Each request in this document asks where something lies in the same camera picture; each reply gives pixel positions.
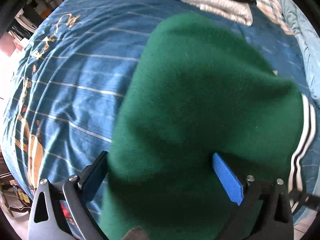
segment blue fabric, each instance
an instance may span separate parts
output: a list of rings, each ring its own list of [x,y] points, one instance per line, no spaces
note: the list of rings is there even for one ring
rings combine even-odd
[[[51,182],[79,174],[101,151],[109,149],[116,115],[149,35],[162,20],[176,14],[195,11],[242,36],[279,76],[294,80],[311,100],[295,37],[285,35],[258,8],[251,10],[253,24],[246,27],[178,0],[65,0],[25,48],[1,119],[1,149],[17,182],[32,196],[27,137],[41,141],[39,177]],[[69,13],[81,15],[71,27],[66,26],[68,16],[60,19]],[[52,37],[55,40],[47,41],[49,48],[37,60],[35,52],[43,51],[43,40],[56,32],[59,20],[59,29]],[[30,135],[18,120],[19,114],[27,120]],[[315,189],[320,164],[318,132],[316,137],[302,160],[309,193]],[[25,150],[17,146],[21,141]],[[102,187],[88,204],[95,220],[101,201]]]
[[[212,155],[212,168],[228,194],[229,199],[239,206],[244,198],[243,186],[229,166],[217,153]]]
[[[278,0],[287,25],[300,46],[304,71],[313,99],[320,106],[320,39],[311,23],[292,0]]]

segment floor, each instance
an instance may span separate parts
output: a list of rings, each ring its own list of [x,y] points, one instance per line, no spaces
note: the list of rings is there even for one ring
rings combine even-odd
[[[9,205],[13,207],[21,207],[20,201],[17,199],[17,197],[11,195],[13,193],[10,193],[6,191],[6,194],[9,194],[6,196],[6,199],[9,203]],[[6,208],[3,208],[2,198],[0,198],[1,202],[1,208],[7,217],[8,221],[10,222],[11,226],[14,228],[16,233],[20,236],[22,240],[28,240],[28,221],[29,221],[29,213],[16,213],[13,212],[14,217],[12,217],[6,210]]]

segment cartoon character print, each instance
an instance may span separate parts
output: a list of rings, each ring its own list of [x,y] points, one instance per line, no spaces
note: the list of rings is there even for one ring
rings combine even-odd
[[[38,187],[38,183],[40,180],[39,170],[43,159],[43,146],[42,139],[40,134],[40,121],[36,120],[37,132],[36,134],[30,134],[28,121],[22,117],[20,114],[18,116],[18,120],[21,121],[23,125],[23,135],[27,139],[28,143],[25,144],[23,140],[18,141],[15,140],[16,146],[18,146],[21,150],[28,154],[28,172],[27,179],[29,182],[29,188],[33,195],[35,195],[36,188]]]

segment bed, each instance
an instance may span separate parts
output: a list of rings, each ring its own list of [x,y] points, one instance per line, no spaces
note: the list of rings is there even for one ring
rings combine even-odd
[[[184,12],[204,15],[245,38],[278,76],[297,84],[320,116],[306,81],[301,42],[256,6],[250,9],[253,24],[247,27],[179,0],[65,0],[31,37],[10,82],[0,145],[16,181],[32,197],[40,178],[65,180],[109,149],[119,107],[150,33],[162,20]],[[319,124],[301,162],[312,194],[320,186]],[[88,204],[96,221],[102,194],[101,187]],[[307,215],[302,208],[294,220]]]

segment plaid blanket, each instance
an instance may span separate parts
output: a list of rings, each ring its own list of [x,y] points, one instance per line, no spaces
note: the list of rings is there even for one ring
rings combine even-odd
[[[282,8],[278,0],[257,0],[257,7],[275,24],[279,24],[287,35],[293,35],[293,31],[282,18]]]

